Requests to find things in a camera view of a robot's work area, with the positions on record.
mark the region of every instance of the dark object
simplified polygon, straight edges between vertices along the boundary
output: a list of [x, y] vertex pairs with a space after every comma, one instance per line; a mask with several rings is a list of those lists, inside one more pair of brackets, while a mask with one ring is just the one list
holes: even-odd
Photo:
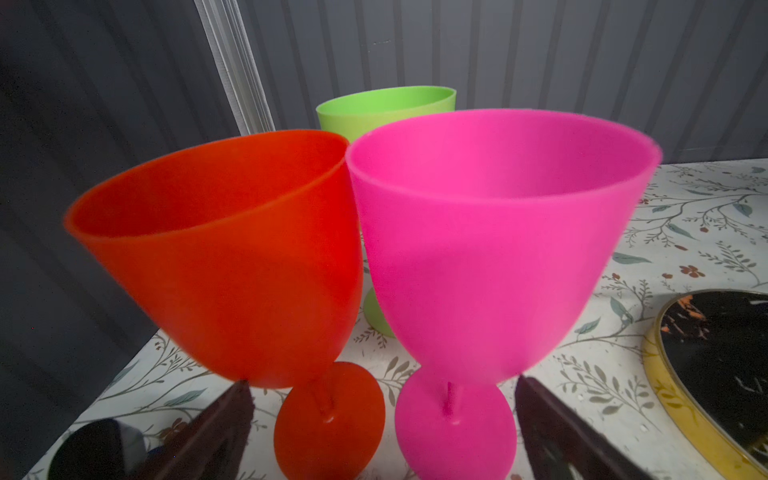
[[113, 419], [99, 420], [65, 441], [51, 462], [48, 478], [234, 480], [252, 419], [248, 383], [237, 382], [161, 451], [153, 451], [155, 455], [143, 465], [146, 452], [141, 433]]
[[135, 472], [144, 460], [144, 436], [115, 419], [92, 422], [64, 442], [48, 480], [112, 480]]
[[768, 466], [768, 295], [693, 292], [662, 315], [662, 347], [684, 393]]
[[651, 480], [538, 380], [520, 376], [515, 404], [537, 480]]

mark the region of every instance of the pink goblet base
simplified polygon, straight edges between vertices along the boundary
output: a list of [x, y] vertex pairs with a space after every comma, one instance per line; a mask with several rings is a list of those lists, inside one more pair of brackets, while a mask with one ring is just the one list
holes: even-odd
[[453, 386], [429, 368], [402, 387], [397, 442], [421, 480], [505, 478], [517, 451], [515, 417], [497, 386]]

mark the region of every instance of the small red flower print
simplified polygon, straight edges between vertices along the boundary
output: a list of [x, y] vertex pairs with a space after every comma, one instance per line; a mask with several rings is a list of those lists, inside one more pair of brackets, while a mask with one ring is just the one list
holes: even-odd
[[700, 272], [699, 269], [697, 269], [693, 265], [689, 265], [689, 266], [680, 265], [680, 272], [685, 273], [691, 278], [699, 278], [700, 276], [706, 276], [704, 275], [704, 272]]
[[163, 445], [167, 445], [168, 442], [170, 442], [173, 437], [175, 437], [179, 432], [184, 430], [184, 428], [186, 427], [187, 427], [186, 422], [182, 422], [181, 419], [175, 419], [173, 425], [171, 425], [167, 429], [160, 430], [160, 433], [158, 433], [157, 436], [160, 437], [160, 440], [162, 440]]

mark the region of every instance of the green plastic cup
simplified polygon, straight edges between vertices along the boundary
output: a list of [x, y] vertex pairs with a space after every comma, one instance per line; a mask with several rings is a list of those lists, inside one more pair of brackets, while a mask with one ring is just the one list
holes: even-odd
[[[354, 142], [358, 137], [393, 121], [456, 109], [456, 90], [431, 85], [383, 88], [328, 100], [317, 106], [320, 127]], [[395, 337], [384, 318], [373, 288], [366, 294], [362, 312], [377, 332]]]

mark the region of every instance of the gold-rimmed tray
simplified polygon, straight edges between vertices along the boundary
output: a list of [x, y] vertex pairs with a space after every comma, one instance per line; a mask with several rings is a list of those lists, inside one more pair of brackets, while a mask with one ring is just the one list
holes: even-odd
[[768, 295], [701, 290], [671, 300], [644, 339], [659, 402], [725, 478], [768, 478]]

